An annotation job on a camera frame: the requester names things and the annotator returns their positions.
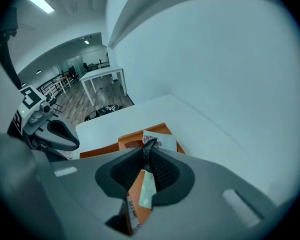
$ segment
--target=barcode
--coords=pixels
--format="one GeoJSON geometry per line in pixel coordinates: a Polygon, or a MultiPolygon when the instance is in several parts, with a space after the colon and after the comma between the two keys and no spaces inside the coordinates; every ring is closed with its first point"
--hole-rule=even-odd
{"type": "Polygon", "coordinates": [[[132,214],[133,214],[134,218],[136,219],[137,218],[137,214],[136,214],[135,210],[132,210],[132,214]]]}

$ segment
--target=black chair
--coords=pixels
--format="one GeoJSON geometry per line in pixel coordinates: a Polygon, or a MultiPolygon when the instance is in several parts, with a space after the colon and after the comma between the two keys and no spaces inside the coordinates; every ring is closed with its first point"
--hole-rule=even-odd
{"type": "Polygon", "coordinates": [[[50,107],[52,108],[52,105],[56,105],[57,108],[55,108],[56,111],[62,113],[62,111],[58,110],[58,108],[62,108],[62,106],[58,105],[57,102],[57,98],[53,98],[51,93],[48,93],[48,95],[46,96],[46,101],[50,104],[50,107]]]}
{"type": "Polygon", "coordinates": [[[79,77],[79,75],[77,74],[77,72],[76,72],[76,70],[75,70],[75,67],[69,67],[69,72],[68,72],[70,75],[71,75],[71,77],[72,77],[72,79],[73,79],[73,83],[75,83],[76,81],[78,82],[79,80],[78,80],[78,77],[79,77]]]}
{"type": "Polygon", "coordinates": [[[84,67],[86,73],[93,70],[92,67],[91,68],[88,67],[87,63],[83,63],[83,67],[84,67]]]}

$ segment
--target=wooden floor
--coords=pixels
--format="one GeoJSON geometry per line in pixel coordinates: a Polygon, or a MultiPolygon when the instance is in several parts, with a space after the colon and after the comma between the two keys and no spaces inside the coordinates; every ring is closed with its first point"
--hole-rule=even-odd
{"type": "MultiPolygon", "coordinates": [[[[91,105],[88,96],[79,81],[72,83],[71,88],[66,88],[66,94],[61,91],[56,97],[56,103],[62,106],[62,108],[57,108],[56,105],[53,105],[52,107],[60,110],[62,112],[62,116],[67,118],[72,125],[76,126],[83,123],[85,121],[85,117],[91,112],[98,110],[103,106],[116,104],[126,108],[133,105],[130,98],[124,95],[123,88],[119,81],[112,84],[111,75],[105,75],[102,79],[101,77],[95,78],[93,79],[93,83],[96,93],[93,90],[90,81],[87,81],[85,84],[95,106],[91,105]]],[[[61,153],[68,158],[72,157],[71,152],[61,151],[61,153]]]]}

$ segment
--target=black mesh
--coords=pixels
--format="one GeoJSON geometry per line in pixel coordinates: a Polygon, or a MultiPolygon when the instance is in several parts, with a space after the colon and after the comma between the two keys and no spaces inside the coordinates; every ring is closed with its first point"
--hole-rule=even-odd
{"type": "Polygon", "coordinates": [[[68,128],[66,128],[67,126],[63,122],[53,120],[53,121],[49,122],[48,124],[49,124],[50,132],[58,133],[58,134],[60,134],[62,136],[65,136],[67,138],[72,137],[69,133],[68,128]]]}
{"type": "Polygon", "coordinates": [[[180,176],[178,167],[163,157],[151,152],[149,163],[157,192],[170,187],[178,180],[180,176]]]}
{"type": "Polygon", "coordinates": [[[141,164],[142,155],[140,153],[136,153],[116,164],[110,170],[111,178],[128,191],[140,173],[141,164]]]}

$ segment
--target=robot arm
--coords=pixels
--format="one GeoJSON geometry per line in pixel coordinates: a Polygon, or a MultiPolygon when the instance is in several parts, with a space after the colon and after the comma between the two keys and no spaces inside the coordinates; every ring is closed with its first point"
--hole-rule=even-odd
{"type": "Polygon", "coordinates": [[[24,96],[13,122],[31,149],[65,158],[58,150],[73,151],[79,147],[75,128],[46,101],[47,97],[31,85],[20,90],[24,96]]]}

